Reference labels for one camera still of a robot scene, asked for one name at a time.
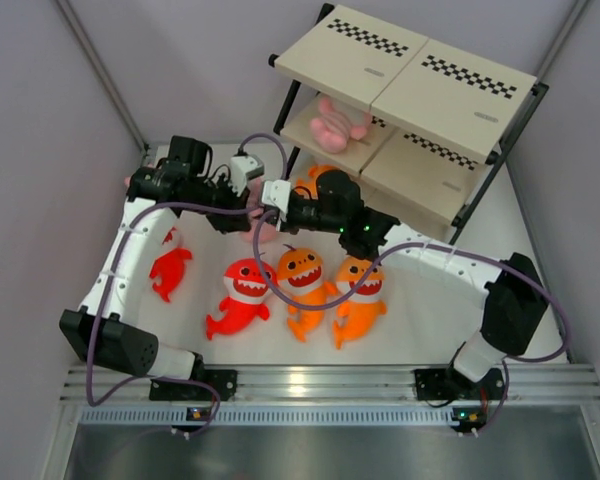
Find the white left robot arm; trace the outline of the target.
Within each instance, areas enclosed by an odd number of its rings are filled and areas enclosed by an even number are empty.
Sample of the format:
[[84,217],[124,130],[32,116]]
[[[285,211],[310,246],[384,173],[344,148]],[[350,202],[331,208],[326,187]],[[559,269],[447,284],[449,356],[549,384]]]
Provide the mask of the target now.
[[60,329],[89,367],[134,377],[171,378],[184,399],[199,397],[205,374],[193,352],[170,347],[139,326],[142,298],[166,236],[183,211],[204,214],[221,233],[250,228],[246,207],[251,180],[261,176],[261,160],[240,150],[227,173],[213,179],[206,170],[212,148],[188,137],[172,138],[168,154],[130,179],[123,216],[109,254],[89,293],[60,318]]

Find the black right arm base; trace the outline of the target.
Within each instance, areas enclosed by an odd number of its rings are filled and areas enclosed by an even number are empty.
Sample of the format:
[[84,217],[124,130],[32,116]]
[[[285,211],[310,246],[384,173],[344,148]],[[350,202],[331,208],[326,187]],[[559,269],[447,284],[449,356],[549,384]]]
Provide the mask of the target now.
[[472,382],[451,367],[416,369],[414,377],[416,398],[433,403],[501,400],[505,386],[503,374],[497,368],[491,368],[477,382]]

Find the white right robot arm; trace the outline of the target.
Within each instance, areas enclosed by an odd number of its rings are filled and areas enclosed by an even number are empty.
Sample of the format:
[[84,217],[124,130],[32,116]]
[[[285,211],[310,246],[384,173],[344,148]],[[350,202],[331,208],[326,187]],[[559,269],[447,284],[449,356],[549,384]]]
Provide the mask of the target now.
[[548,306],[533,261],[514,253],[506,260],[484,257],[434,240],[398,218],[368,207],[359,185],[338,170],[317,178],[317,193],[305,197],[287,180],[262,194],[279,212],[277,228],[334,233],[357,261],[336,285],[336,305],[373,295],[382,265],[438,281],[472,301],[482,312],[479,329],[459,347],[446,373],[448,388],[460,397],[480,389],[488,371],[507,357],[522,357]]

